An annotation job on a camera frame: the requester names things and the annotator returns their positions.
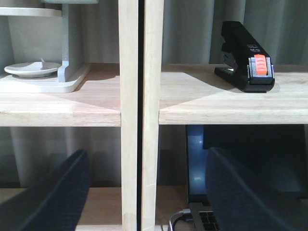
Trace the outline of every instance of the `curtain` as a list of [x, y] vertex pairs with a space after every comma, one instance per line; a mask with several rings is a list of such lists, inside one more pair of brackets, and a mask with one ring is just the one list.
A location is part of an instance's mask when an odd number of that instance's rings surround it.
[[[307, 9], [306, 0], [165, 0], [163, 63], [221, 63], [221, 24], [236, 20], [274, 64], [308, 64]], [[114, 0], [83, 6], [86, 62], [119, 62], [117, 17]], [[185, 127], [161, 126], [160, 141], [159, 180], [183, 183]], [[119, 128], [0, 128], [0, 186], [29, 186], [79, 148], [90, 154], [94, 186], [120, 185]]]

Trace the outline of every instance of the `white cable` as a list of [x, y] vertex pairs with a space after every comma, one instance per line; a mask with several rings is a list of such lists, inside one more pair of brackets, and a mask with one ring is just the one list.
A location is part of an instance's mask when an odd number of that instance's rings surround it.
[[172, 218], [175, 216], [175, 215], [177, 215], [177, 214], [189, 214], [189, 213], [191, 213], [191, 210], [189, 209], [189, 208], [187, 208], [187, 209], [183, 209], [183, 210], [181, 210], [181, 211], [179, 211], [179, 212], [176, 212], [176, 213], [174, 213], [174, 214], [172, 214], [171, 216], [170, 216], [170, 218], [169, 218], [169, 230], [170, 231], [173, 231], [173, 228], [172, 228]]

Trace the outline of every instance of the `keyboard key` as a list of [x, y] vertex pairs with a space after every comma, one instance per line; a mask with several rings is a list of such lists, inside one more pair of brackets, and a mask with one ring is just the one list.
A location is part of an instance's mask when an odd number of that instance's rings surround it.
[[202, 217], [206, 217], [206, 216], [207, 216], [207, 213], [206, 213], [206, 212], [200, 212], [199, 214], [200, 214], [200, 216], [202, 216]]
[[219, 226], [217, 223], [215, 223], [215, 226], [216, 226], [216, 230], [219, 230]]
[[202, 223], [209, 223], [207, 217], [201, 217]]
[[203, 224], [205, 231], [215, 231], [216, 227], [214, 224]]
[[214, 216], [208, 216], [207, 219], [208, 219], [209, 223], [216, 223], [216, 219], [215, 219]]

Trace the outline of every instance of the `stapler base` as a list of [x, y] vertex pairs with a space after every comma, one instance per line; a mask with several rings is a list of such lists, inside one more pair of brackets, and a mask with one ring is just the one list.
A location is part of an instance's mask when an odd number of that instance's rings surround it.
[[236, 74], [232, 68], [228, 67], [216, 67], [215, 74], [225, 81], [229, 82], [233, 86], [237, 87], [239, 90], [248, 93], [266, 93], [271, 90], [274, 86], [274, 81], [269, 85], [265, 84], [250, 84], [246, 75]]

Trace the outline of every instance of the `orange stapler button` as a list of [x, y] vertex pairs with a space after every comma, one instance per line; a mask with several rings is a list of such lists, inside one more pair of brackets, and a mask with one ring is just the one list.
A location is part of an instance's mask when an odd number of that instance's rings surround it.
[[263, 54], [255, 54], [256, 60], [256, 73], [259, 76], [266, 76], [268, 74], [268, 68], [266, 65], [266, 58]]

